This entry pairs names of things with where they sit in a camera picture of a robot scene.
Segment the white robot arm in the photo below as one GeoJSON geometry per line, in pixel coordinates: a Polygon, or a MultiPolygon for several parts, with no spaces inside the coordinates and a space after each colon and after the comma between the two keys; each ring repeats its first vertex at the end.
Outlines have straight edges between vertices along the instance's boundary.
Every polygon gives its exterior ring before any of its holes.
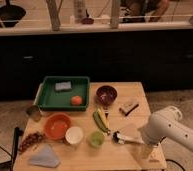
{"type": "Polygon", "coordinates": [[[193,152],[193,129],[180,123],[181,111],[175,106],[168,106],[152,113],[147,123],[140,128],[145,144],[157,145],[167,137],[193,152]]]}

